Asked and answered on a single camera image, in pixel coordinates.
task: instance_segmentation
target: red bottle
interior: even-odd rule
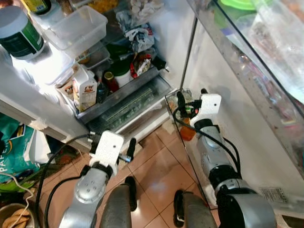
[[[106,72],[104,74],[104,78],[106,79],[106,84],[108,85],[110,91],[114,93],[119,89],[118,83],[111,72]]]
[[[185,124],[190,124],[190,118],[186,118],[183,121]],[[186,126],[181,127],[180,135],[183,140],[191,141],[194,138],[195,134],[196,134],[195,130],[192,130]]]

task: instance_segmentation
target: white cable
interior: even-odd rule
[[[27,205],[26,205],[26,207],[24,208],[23,212],[19,215],[19,218],[18,218],[18,219],[9,227],[9,228],[13,228],[14,225],[16,225],[16,223],[20,220],[20,218],[22,217],[23,213],[29,208],[29,201],[28,201],[28,200],[29,200],[30,198],[32,198],[32,197],[34,196],[34,194],[33,194],[29,189],[22,187],[22,186],[18,183],[17,179],[16,179],[13,175],[8,174],[8,173],[4,173],[4,172],[0,172],[0,175],[4,175],[4,176],[11,177],[11,178],[15,181],[16,185],[17,185],[19,188],[21,188],[21,189],[27,191],[28,193],[30,193],[30,196],[29,196],[29,197],[26,197],[26,199],[25,199]]]

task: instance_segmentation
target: orange floor tile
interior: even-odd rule
[[[112,190],[130,175],[135,177],[138,198],[138,207],[131,213],[133,228],[174,228],[172,218],[175,191],[184,189],[201,197],[195,174],[176,131],[168,133],[161,126],[139,143],[143,149],[134,161],[124,166],[107,185],[104,200],[97,211],[97,228]],[[45,180],[40,202],[42,209],[52,188],[65,178],[79,175],[89,159],[84,154]],[[74,180],[63,184],[55,193],[49,210],[49,221],[52,221],[50,228],[58,227],[63,212],[72,201],[76,182]]]

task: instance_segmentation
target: green bag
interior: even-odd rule
[[[23,155],[30,149],[34,129],[20,124],[18,121],[0,114],[0,132],[5,149],[0,155],[0,172],[16,176],[19,180],[39,170],[39,166],[31,161],[24,161]],[[11,178],[0,175],[0,183],[11,182]]]

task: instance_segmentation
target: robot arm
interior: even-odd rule
[[[201,93],[200,100],[185,104],[181,92],[178,92],[180,115],[190,117],[190,124],[197,132],[201,131],[225,145],[219,127],[206,118],[218,113],[221,97],[208,94],[204,89]],[[272,207],[251,189],[241,178],[240,172],[235,171],[224,148],[210,137],[198,135],[197,148],[201,155],[201,165],[215,191],[220,227],[276,228]]]
[[[195,127],[224,143],[210,119],[196,122]],[[276,228],[272,207],[241,179],[225,150],[205,136],[199,138],[197,148],[204,173],[215,191],[221,228]]]
[[[126,162],[133,160],[136,140],[131,139],[127,155],[120,150],[124,139],[122,136],[105,131],[90,161],[89,171],[76,184],[73,202],[66,209],[59,228],[94,228],[96,210],[99,208],[105,188],[112,176],[118,171],[118,159]]]

